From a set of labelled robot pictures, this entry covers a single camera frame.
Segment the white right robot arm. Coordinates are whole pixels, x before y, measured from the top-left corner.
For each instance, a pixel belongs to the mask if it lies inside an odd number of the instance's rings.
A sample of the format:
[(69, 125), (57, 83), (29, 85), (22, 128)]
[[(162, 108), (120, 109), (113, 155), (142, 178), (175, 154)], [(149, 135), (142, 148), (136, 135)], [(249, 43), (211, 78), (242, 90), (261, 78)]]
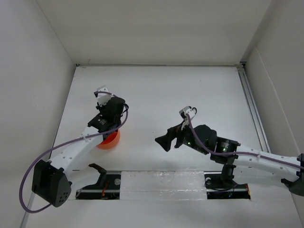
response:
[(191, 124), (179, 124), (155, 138), (167, 152), (173, 140), (176, 140), (176, 149), (186, 145), (222, 165), (220, 173), (205, 176), (205, 186), (213, 192), (223, 193), (249, 183), (258, 183), (286, 188), (298, 196), (304, 194), (302, 154), (286, 157), (242, 147), (237, 141), (219, 137), (206, 125), (193, 127)]

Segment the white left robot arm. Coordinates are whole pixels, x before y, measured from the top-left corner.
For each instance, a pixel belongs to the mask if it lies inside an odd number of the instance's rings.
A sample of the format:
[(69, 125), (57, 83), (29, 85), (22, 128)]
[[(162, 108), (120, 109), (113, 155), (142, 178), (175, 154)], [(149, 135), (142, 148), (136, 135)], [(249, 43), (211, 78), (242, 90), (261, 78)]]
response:
[(98, 146), (108, 150), (119, 142), (119, 129), (125, 123), (121, 117), (128, 115), (128, 105), (108, 92), (102, 92), (97, 100), (99, 113), (80, 137), (63, 143), (65, 149), (48, 161), (34, 163), (32, 191), (51, 206), (60, 207), (68, 199), (73, 185), (71, 174), (89, 152)]

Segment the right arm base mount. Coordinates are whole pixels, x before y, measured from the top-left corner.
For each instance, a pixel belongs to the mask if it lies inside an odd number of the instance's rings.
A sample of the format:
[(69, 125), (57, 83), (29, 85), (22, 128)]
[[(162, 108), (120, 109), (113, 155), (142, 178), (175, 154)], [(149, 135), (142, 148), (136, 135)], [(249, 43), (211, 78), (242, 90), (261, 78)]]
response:
[(234, 181), (224, 183), (220, 173), (207, 173), (204, 176), (208, 200), (251, 199), (247, 184), (237, 184)]

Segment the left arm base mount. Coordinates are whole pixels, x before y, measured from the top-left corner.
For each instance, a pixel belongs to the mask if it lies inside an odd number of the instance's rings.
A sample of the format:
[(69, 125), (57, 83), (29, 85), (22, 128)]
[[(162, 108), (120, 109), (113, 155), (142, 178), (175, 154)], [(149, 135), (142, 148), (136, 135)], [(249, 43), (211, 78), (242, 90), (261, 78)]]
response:
[(96, 184), (85, 186), (76, 192), (77, 200), (119, 200), (121, 173), (100, 175)]

